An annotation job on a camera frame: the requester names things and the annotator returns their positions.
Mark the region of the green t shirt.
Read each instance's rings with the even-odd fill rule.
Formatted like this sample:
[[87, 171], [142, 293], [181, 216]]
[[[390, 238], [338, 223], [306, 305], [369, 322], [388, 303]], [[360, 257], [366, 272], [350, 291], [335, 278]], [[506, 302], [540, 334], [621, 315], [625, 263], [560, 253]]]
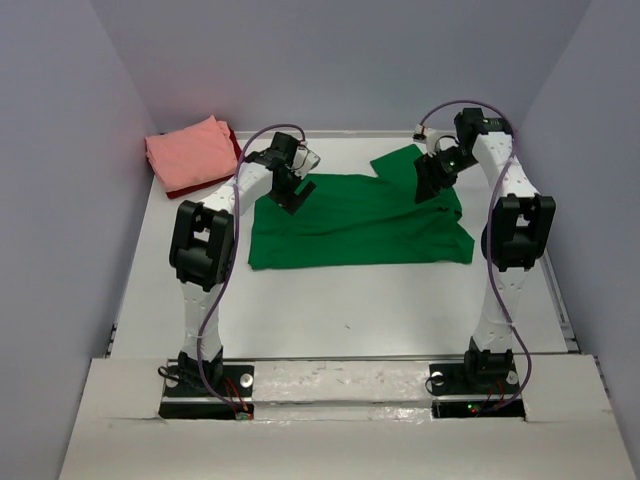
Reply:
[[272, 200], [255, 204], [248, 264], [254, 271], [333, 266], [468, 265], [474, 240], [461, 202], [446, 189], [414, 200], [415, 145], [371, 161], [372, 175], [313, 174], [315, 189], [293, 215]]

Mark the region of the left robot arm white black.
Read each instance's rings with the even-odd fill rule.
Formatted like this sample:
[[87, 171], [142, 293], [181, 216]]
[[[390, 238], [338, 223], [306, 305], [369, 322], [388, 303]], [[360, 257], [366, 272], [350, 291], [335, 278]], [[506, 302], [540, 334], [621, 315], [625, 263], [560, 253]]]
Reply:
[[179, 205], [169, 251], [185, 319], [177, 378], [198, 394], [214, 393], [223, 378], [219, 305], [237, 255], [241, 217], [263, 198], [295, 214], [315, 189], [307, 176], [320, 162], [304, 139], [277, 132], [266, 149], [243, 150], [230, 179], [214, 193]]

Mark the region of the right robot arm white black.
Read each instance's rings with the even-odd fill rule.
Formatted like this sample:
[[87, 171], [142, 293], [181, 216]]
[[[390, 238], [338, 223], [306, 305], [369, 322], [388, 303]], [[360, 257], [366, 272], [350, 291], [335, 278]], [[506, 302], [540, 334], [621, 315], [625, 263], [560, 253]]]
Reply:
[[435, 396], [506, 395], [516, 399], [528, 383], [519, 375], [514, 349], [526, 347], [515, 325], [525, 280], [546, 250], [556, 211], [553, 197], [541, 194], [517, 158], [516, 132], [499, 112], [463, 101], [454, 118], [452, 144], [445, 133], [420, 122], [413, 133], [426, 151], [414, 162], [415, 201], [435, 199], [455, 185], [464, 171], [479, 166], [491, 190], [480, 246], [487, 268], [487, 288], [478, 324], [462, 361], [431, 366], [427, 391]]

